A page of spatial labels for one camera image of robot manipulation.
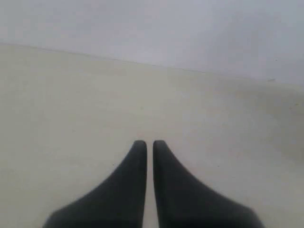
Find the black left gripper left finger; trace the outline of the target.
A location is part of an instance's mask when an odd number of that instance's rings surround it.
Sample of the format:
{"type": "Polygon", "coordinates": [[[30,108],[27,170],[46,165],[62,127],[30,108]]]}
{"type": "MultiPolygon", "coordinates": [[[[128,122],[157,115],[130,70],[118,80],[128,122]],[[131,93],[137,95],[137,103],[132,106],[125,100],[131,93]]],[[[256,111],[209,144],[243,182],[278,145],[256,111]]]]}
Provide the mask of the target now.
{"type": "Polygon", "coordinates": [[[147,145],[134,141],[112,174],[91,192],[56,210],[46,228],[141,228],[147,181],[147,145]]]}

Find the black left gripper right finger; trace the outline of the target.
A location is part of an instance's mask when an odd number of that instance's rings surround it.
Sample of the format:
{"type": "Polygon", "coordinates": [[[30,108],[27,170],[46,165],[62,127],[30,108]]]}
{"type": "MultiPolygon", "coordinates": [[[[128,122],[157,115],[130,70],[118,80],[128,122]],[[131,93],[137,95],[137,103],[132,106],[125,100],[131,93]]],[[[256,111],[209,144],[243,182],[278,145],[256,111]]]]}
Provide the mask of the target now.
{"type": "Polygon", "coordinates": [[[174,156],[153,143],[153,180],[161,228],[262,228],[256,213],[209,188],[174,156]]]}

